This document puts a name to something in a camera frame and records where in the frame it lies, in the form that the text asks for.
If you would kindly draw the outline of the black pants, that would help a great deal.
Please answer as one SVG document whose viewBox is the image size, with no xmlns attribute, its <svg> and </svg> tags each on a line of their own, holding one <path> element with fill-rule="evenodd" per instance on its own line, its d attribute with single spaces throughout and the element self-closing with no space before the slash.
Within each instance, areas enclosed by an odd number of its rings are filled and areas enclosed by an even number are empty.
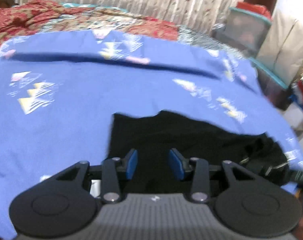
<svg viewBox="0 0 303 240">
<path fill-rule="evenodd" d="M 259 175 L 274 167 L 267 179 L 279 186 L 288 182 L 287 158 L 280 145 L 265 133 L 235 134 L 168 111 L 144 118 L 114 114 L 108 158 L 123 158 L 131 149 L 138 153 L 134 176 L 122 187 L 124 192 L 188 192 L 191 182 L 176 180 L 168 165 L 172 148 L 186 159 L 202 158 L 211 165 L 230 160 L 251 171 L 258 168 Z"/>
</svg>

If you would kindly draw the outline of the beige fabric wardrobe cover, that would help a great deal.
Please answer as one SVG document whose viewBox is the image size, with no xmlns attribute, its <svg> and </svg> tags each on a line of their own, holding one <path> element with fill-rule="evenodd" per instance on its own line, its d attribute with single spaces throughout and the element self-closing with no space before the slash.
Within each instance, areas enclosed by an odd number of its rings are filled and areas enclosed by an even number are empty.
<svg viewBox="0 0 303 240">
<path fill-rule="evenodd" d="M 285 85 L 290 85 L 303 64 L 303 10 L 276 9 L 271 27 L 256 59 Z"/>
</svg>

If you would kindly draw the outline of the red floral quilt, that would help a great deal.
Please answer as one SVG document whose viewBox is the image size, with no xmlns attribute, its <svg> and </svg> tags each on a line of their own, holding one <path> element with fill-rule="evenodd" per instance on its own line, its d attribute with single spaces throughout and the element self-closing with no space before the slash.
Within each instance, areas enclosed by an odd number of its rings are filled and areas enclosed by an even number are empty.
<svg viewBox="0 0 303 240">
<path fill-rule="evenodd" d="M 65 7 L 49 0 L 32 0 L 0 8 L 0 47 L 16 36 L 74 30 L 119 30 L 206 48 L 210 37 L 184 25 L 132 14 L 118 8 Z"/>
</svg>

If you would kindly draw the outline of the clear plastic storage box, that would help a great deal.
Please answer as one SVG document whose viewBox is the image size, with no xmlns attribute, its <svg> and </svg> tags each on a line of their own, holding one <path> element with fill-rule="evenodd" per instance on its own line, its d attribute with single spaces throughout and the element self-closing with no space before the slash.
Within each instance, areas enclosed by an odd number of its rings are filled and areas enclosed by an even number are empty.
<svg viewBox="0 0 303 240">
<path fill-rule="evenodd" d="M 255 57 L 271 27 L 268 18 L 244 9 L 231 7 L 224 23 L 216 24 L 212 36 L 245 55 Z"/>
</svg>

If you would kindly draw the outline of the blue printed bedsheet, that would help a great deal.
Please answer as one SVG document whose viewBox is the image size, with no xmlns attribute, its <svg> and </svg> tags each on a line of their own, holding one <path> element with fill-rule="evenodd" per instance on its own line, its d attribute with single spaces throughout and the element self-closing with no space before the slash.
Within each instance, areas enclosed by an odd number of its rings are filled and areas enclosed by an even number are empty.
<svg viewBox="0 0 303 240">
<path fill-rule="evenodd" d="M 0 238 L 23 190 L 80 160 L 107 156 L 113 115 L 178 113 L 217 131 L 271 138 L 303 169 L 294 131 L 264 96 L 256 69 L 230 52 L 111 31 L 20 36 L 0 48 Z"/>
</svg>

